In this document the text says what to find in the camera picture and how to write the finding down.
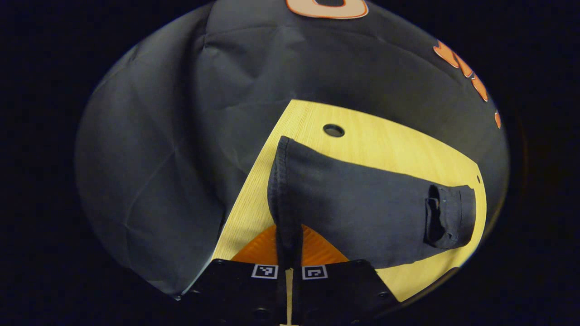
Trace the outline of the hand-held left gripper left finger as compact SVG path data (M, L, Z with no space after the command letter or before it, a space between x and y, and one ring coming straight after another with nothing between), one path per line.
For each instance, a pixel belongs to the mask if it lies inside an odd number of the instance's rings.
M279 326L287 322L286 276L276 226L230 259L215 258L183 294L195 326Z

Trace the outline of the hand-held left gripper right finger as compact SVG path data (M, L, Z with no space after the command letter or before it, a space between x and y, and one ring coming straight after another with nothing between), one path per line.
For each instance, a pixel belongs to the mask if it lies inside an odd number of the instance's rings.
M364 259L348 260L315 230L302 225L292 273L292 323L364 326L399 301Z

